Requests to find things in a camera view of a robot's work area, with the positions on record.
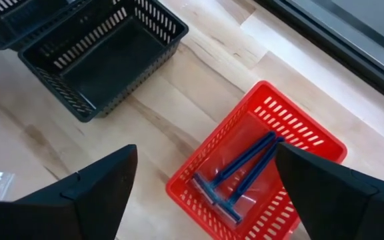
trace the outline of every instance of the black basket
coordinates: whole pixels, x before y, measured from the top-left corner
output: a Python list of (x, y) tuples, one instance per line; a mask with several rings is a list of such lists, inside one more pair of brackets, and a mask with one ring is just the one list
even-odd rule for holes
[(82, 122), (109, 114), (188, 32), (156, 0), (90, 0), (20, 59)]
[(0, 49), (18, 51), (77, 7), (67, 0), (0, 0)]

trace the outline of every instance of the red basket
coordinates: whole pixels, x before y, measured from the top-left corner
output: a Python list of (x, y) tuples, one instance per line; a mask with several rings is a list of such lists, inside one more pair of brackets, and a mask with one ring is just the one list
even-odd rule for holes
[[(214, 239), (288, 239), (300, 219), (273, 161), (265, 172), (268, 169), (268, 172), (275, 174), (258, 179), (269, 186), (264, 194), (267, 197), (258, 199), (236, 229), (224, 224), (190, 182), (204, 160), (244, 128), (252, 131), (274, 130), (288, 143), (336, 163), (341, 163), (346, 157), (346, 146), (342, 142), (268, 82), (260, 81), (174, 174), (167, 184), (167, 192)], [(254, 139), (249, 142), (255, 140), (256, 134), (252, 131), (250, 138)], [(244, 147), (240, 144), (235, 150), (240, 153)]]

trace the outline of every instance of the wood grain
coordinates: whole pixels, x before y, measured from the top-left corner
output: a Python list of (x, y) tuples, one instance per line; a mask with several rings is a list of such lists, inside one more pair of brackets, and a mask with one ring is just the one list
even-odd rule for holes
[[(384, 179), (384, 96), (251, 0), (161, 2), (189, 34), (104, 119), (78, 122), (14, 52), (0, 51), (0, 169), (19, 178), (10, 199), (133, 143), (139, 166), (118, 239), (208, 239), (165, 184), (261, 79), (346, 144), (346, 166)], [(308, 239), (303, 226), (292, 239)]]

